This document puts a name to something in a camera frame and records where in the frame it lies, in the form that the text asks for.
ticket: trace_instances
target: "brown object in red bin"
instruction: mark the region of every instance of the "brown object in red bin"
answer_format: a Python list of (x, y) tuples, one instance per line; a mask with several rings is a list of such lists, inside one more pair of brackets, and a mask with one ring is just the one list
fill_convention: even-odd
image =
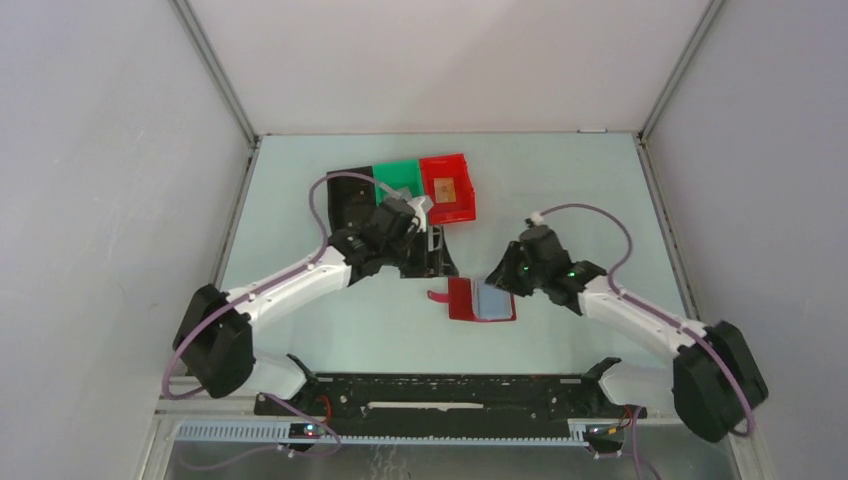
[(471, 300), (471, 279), (463, 277), (448, 278), (448, 293), (436, 293), (432, 290), (427, 291), (427, 298), (439, 303), (448, 304), (448, 318), (451, 320), (464, 320), (467, 322), (478, 323), (496, 323), (496, 322), (512, 322), (516, 319), (515, 315), (515, 297), (510, 295), (512, 303), (512, 316), (498, 320), (486, 320), (474, 315), (474, 308)]
[(465, 155), (455, 153), (418, 160), (424, 191), (433, 201), (427, 214), (431, 225), (467, 222), (477, 218), (474, 187)]

